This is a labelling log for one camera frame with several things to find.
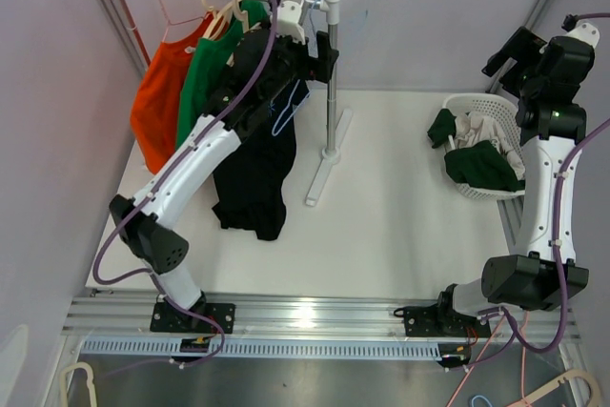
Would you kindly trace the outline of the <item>light blue wire hanger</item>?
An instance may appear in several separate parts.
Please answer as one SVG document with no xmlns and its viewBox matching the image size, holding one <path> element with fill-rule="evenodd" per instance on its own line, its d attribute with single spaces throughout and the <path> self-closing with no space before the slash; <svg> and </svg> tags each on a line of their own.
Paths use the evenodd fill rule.
<svg viewBox="0 0 610 407">
<path fill-rule="evenodd" d="M 314 4 L 319 3 L 321 0 L 315 0 Z M 310 22 L 310 26 L 311 26 L 311 32 L 312 32 L 312 40 L 314 38 L 314 33 L 317 32 L 317 28 L 315 26 L 315 22 L 312 18 L 312 11 L 315 10 L 314 7 L 310 7 L 310 12 L 308 13 L 308 18 L 309 18 L 309 22 Z M 295 97 L 295 93 L 296 90 L 298 89 L 298 86 L 300 84 L 300 80 L 297 80 L 295 82 L 295 84 L 293 85 L 291 92 L 288 96 L 286 105 L 284 106 L 284 108 L 282 109 L 282 111 L 280 112 L 280 114 L 278 115 L 277 119 L 275 120 L 272 129 L 271 129 L 271 134 L 273 137 L 277 137 L 279 136 L 282 131 L 285 129 L 286 125 L 289 123 L 289 121 L 293 120 L 294 116 L 295 116 L 295 112 L 297 112 L 299 110 L 299 106 L 300 103 L 303 100 L 306 100 L 309 95 L 310 95 L 310 90 L 306 91 L 305 96 L 303 97 L 303 99 L 301 99 L 301 102 L 296 104 L 296 108 L 295 108 L 295 104 L 293 103 L 293 99 Z"/>
</svg>

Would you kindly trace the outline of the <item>green and white t shirt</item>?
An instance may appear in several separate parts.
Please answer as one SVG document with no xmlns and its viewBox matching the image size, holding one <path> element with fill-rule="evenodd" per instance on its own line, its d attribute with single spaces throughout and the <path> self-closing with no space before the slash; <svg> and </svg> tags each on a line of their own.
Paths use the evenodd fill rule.
<svg viewBox="0 0 610 407">
<path fill-rule="evenodd" d="M 480 112 L 455 115 L 442 109 L 427 135 L 434 149 L 445 144 L 454 147 L 444 161 L 455 183 L 502 192 L 525 188 L 523 161 L 493 117 Z"/>
</svg>

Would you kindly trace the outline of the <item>black t shirt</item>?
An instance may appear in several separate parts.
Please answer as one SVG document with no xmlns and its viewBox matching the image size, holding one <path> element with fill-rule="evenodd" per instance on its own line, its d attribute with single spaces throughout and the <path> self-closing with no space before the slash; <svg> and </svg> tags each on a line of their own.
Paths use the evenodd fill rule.
<svg viewBox="0 0 610 407">
<path fill-rule="evenodd" d="M 267 119 L 213 173 L 218 196 L 213 212 L 224 230 L 252 231 L 263 241 L 274 241 L 280 235 L 287 216 L 282 186 L 296 156 L 294 119 L 277 137 L 271 129 L 295 82 L 269 104 Z M 295 108 L 308 89 L 300 80 Z"/>
</svg>

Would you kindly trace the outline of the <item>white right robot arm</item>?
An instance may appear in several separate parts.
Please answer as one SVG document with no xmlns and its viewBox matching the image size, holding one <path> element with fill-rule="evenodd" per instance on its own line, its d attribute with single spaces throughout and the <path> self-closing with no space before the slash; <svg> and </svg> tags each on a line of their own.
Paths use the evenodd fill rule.
<svg viewBox="0 0 610 407">
<path fill-rule="evenodd" d="M 587 269 L 577 266 L 571 235 L 576 148 L 586 134 L 587 115 L 574 98 L 595 61 L 600 32 L 588 21 L 544 40 L 520 27 L 483 68 L 495 75 L 512 67 L 501 86 L 518 98 L 516 122 L 525 166 L 525 194 L 518 237 L 511 253 L 492 257 L 479 279 L 453 284 L 439 295 L 437 329 L 457 336 L 493 305 L 553 311 L 582 291 Z"/>
</svg>

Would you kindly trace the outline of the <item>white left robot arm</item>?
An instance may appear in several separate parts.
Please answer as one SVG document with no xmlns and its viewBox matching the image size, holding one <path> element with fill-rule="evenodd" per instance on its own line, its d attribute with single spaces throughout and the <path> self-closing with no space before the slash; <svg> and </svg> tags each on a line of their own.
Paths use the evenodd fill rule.
<svg viewBox="0 0 610 407">
<path fill-rule="evenodd" d="M 308 42 L 271 27 L 250 31 L 235 47 L 192 131 L 149 183 L 132 197 L 110 203 L 112 238 L 139 259 L 163 296 L 174 324 L 185 332 L 210 326 L 208 303 L 186 266 L 189 242 L 174 227 L 204 182 L 238 149 L 263 131 L 277 132 L 271 106 L 305 82 L 327 84 L 334 75 L 336 28 L 318 31 L 316 55 Z"/>
</svg>

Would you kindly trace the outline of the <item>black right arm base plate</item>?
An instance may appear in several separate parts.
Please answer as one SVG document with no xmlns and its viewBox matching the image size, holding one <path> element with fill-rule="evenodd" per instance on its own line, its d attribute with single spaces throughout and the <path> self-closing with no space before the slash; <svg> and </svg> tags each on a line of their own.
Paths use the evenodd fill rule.
<svg viewBox="0 0 610 407">
<path fill-rule="evenodd" d="M 473 316 L 457 314 L 439 305 L 406 306 L 393 310 L 403 322 L 406 336 L 412 337 L 490 337 L 489 324 L 482 324 Z"/>
</svg>

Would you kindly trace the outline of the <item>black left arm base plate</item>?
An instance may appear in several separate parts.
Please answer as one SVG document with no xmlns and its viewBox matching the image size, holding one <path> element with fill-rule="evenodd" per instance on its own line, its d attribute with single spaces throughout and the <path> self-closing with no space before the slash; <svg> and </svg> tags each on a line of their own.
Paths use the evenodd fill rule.
<svg viewBox="0 0 610 407">
<path fill-rule="evenodd" d="M 236 306 L 233 303 L 207 303 L 198 315 L 215 322 L 225 334 L 234 328 Z M 217 334 L 215 326 L 185 313 L 179 312 L 167 301 L 157 302 L 152 310 L 150 331 L 166 334 Z"/>
</svg>

